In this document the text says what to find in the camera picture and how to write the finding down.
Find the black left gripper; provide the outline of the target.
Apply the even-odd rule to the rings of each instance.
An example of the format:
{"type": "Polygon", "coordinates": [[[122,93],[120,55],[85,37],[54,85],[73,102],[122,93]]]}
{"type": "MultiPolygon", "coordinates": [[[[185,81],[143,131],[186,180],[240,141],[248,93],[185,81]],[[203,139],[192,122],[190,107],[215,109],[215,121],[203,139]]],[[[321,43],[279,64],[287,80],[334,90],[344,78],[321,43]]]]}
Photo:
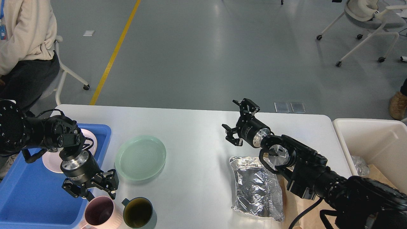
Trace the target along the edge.
{"type": "Polygon", "coordinates": [[[94,199],[90,188],[96,187],[108,193],[112,200],[116,199],[119,178],[115,169],[101,171],[94,156],[87,151],[70,153],[60,152],[62,163],[60,169],[67,177],[62,188],[74,198],[94,199]]]}

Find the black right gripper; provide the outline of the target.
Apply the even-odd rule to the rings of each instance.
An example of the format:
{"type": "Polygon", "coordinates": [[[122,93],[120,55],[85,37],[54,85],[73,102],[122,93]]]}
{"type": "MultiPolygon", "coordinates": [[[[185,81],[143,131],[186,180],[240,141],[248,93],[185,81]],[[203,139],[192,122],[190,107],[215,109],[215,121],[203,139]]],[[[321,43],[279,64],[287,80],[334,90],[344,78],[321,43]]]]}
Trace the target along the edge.
{"type": "Polygon", "coordinates": [[[252,147],[260,148],[262,140],[271,134],[269,126],[254,118],[260,111],[260,107],[248,98],[243,98],[241,101],[232,100],[232,102],[239,106],[239,127],[230,128],[227,124],[222,124],[226,133],[225,139],[235,146],[242,146],[244,139],[252,147]]]}

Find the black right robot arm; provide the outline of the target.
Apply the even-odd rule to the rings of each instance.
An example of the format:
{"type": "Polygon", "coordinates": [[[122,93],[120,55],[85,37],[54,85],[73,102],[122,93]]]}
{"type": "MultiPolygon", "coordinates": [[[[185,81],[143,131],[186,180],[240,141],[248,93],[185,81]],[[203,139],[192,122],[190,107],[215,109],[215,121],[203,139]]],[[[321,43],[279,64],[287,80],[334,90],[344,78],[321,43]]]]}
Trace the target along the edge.
{"type": "Polygon", "coordinates": [[[290,224],[293,228],[301,217],[325,201],[332,210],[320,210],[325,228],[334,216],[339,229],[405,229],[406,194],[377,180],[351,176],[344,178],[332,171],[327,158],[316,150],[287,135],[275,135],[269,126],[256,119],[260,107],[248,98],[233,100],[240,117],[234,128],[222,124],[225,139],[235,146],[248,142],[259,148],[259,161],[271,173],[282,175],[287,190],[316,203],[301,212],[290,224]]]}

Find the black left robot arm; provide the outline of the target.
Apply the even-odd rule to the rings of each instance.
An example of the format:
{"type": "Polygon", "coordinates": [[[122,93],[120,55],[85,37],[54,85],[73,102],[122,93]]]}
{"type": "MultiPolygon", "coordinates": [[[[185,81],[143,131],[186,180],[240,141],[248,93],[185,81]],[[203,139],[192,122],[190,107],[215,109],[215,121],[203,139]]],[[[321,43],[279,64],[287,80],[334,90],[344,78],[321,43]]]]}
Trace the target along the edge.
{"type": "Polygon", "coordinates": [[[61,148],[60,169],[66,176],[62,188],[74,198],[91,201],[90,188],[107,192],[116,198],[119,180],[115,169],[104,172],[90,152],[94,140],[85,137],[77,122],[60,115],[41,119],[26,116],[12,100],[0,103],[1,156],[22,152],[26,163],[33,163],[52,149],[61,148]]]}

